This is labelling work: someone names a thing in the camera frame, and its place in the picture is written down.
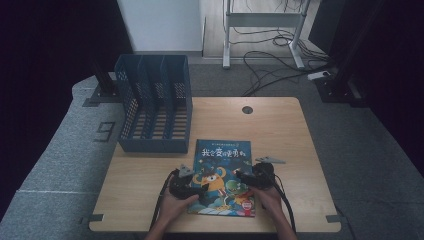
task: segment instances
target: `plastic organizer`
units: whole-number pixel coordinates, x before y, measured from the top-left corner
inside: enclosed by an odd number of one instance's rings
[[[187,153],[192,99],[185,55],[121,55],[115,65],[126,152]]]

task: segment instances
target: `wall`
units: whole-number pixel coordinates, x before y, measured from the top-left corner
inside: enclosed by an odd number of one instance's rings
[[[135,53],[201,52],[199,0],[118,0]]]

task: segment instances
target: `round hole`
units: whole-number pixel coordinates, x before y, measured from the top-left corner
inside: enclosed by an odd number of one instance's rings
[[[253,112],[253,108],[246,106],[241,109],[245,114],[251,114]]]

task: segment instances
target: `gray carpet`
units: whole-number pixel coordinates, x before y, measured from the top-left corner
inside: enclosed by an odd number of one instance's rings
[[[254,81],[242,64],[233,64],[231,70],[219,64],[192,64],[190,78],[194,97],[241,96]],[[131,233],[94,233],[88,228],[123,120],[119,103],[83,107],[96,85],[91,77],[74,86],[68,114],[0,223],[0,239],[137,239]],[[299,233],[299,239],[424,239],[424,180],[370,109],[322,103],[306,76],[280,81],[255,95],[299,99],[334,203],[344,216],[340,232]],[[111,123],[110,139],[103,141],[108,136],[102,130],[110,129]],[[200,237],[258,236],[167,236]]]

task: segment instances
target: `children's book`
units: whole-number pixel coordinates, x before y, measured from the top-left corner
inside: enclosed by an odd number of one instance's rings
[[[209,187],[205,197],[190,205],[188,212],[254,217],[253,193],[237,178],[237,170],[252,172],[250,141],[198,139],[191,186]]]

